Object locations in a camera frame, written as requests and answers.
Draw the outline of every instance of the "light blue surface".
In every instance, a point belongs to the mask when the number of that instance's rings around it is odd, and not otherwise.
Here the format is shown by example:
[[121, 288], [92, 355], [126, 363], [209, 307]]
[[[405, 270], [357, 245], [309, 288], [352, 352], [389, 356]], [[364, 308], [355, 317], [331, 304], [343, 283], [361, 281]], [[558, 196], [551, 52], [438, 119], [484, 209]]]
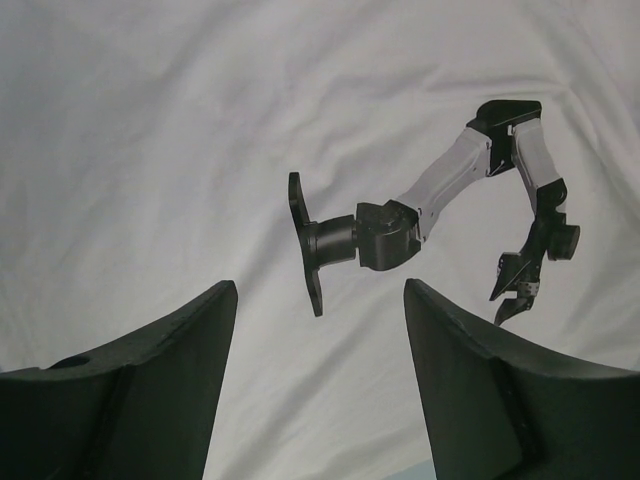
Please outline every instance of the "light blue surface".
[[387, 480], [436, 480], [436, 470], [433, 462], [428, 461], [391, 475]]

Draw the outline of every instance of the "robotic arm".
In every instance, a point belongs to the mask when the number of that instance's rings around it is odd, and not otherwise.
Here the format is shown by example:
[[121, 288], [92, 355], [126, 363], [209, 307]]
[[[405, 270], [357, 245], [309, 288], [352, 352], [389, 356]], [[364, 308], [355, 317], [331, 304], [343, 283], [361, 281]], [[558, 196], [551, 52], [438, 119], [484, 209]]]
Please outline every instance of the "robotic arm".
[[460, 192], [514, 167], [524, 182], [534, 220], [520, 252], [501, 256], [490, 300], [516, 293], [498, 309], [497, 325], [531, 309], [545, 253], [550, 260], [570, 260], [580, 237], [580, 227], [566, 225], [567, 188], [545, 146], [541, 112], [536, 101], [485, 103], [451, 148], [406, 193], [382, 206], [359, 203], [355, 218], [310, 221], [300, 175], [291, 173], [289, 205], [315, 315], [322, 315], [321, 267], [355, 259], [356, 249], [362, 267], [385, 271], [403, 264], [420, 251], [440, 212]]

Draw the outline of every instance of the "black cylinder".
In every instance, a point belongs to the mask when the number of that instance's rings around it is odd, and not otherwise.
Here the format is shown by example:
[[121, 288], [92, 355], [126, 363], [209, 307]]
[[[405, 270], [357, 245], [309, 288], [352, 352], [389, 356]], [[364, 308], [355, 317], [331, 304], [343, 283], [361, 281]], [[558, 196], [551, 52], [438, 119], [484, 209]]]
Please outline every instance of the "black cylinder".
[[353, 215], [332, 218], [318, 224], [316, 260], [318, 267], [356, 258]]

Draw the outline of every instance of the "wrinkled sheet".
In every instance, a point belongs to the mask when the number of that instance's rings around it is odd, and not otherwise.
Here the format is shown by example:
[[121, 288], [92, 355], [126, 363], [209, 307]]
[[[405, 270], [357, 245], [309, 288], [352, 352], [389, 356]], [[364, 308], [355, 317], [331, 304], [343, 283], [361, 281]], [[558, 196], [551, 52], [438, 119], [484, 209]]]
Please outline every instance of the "wrinkled sheet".
[[420, 278], [487, 319], [532, 219], [517, 172], [473, 184], [411, 262], [321, 271], [287, 204], [384, 203], [493, 98], [543, 102], [582, 226], [506, 324], [640, 368], [634, 0], [4, 0], [0, 367], [48, 366], [222, 279], [240, 295], [205, 478], [380, 479], [430, 457], [404, 323]]

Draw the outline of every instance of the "white backdrop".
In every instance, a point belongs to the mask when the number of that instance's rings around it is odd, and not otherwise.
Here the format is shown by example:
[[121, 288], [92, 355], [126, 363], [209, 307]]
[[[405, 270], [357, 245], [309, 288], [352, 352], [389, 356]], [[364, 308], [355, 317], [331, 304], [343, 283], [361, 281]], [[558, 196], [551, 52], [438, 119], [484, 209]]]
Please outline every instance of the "white backdrop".
[[404, 192], [493, 98], [543, 102], [582, 226], [506, 328], [640, 368], [640, 3], [3, 0], [0, 366], [48, 366], [222, 279], [240, 295], [207, 479], [380, 479], [430, 456], [402, 288], [492, 318], [532, 219], [482, 180], [411, 262], [321, 272], [313, 317], [287, 205]]

